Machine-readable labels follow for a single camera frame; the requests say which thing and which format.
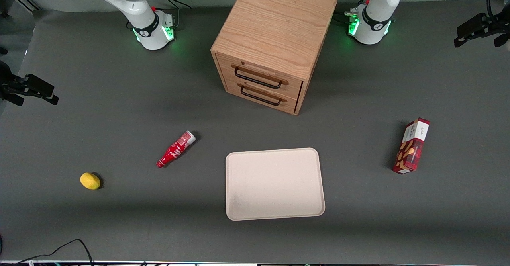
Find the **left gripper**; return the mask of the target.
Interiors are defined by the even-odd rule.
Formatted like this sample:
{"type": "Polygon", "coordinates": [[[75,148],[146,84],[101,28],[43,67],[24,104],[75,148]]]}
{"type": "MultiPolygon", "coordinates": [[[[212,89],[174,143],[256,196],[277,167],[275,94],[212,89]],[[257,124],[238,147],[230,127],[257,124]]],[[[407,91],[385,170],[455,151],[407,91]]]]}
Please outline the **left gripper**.
{"type": "Polygon", "coordinates": [[[509,16],[491,18],[485,13],[479,13],[457,27],[454,47],[459,48],[470,40],[485,37],[487,33],[501,33],[494,39],[494,46],[502,47],[510,39],[509,23],[509,16]]]}

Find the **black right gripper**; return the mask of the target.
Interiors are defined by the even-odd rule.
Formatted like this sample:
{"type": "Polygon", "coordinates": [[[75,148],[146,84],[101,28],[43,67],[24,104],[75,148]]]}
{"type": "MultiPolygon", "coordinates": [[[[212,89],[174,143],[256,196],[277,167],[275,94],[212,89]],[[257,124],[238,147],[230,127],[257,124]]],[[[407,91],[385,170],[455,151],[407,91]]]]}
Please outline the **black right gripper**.
{"type": "MultiPolygon", "coordinates": [[[[18,78],[18,75],[11,72],[7,63],[0,61],[0,98],[14,105],[22,106],[24,98],[8,90],[8,84],[11,82],[16,83],[18,78]]],[[[55,87],[39,77],[33,74],[27,74],[24,78],[19,79],[18,83],[20,84],[20,90],[23,96],[41,98],[52,105],[58,104],[59,97],[53,93],[55,87]]]]}

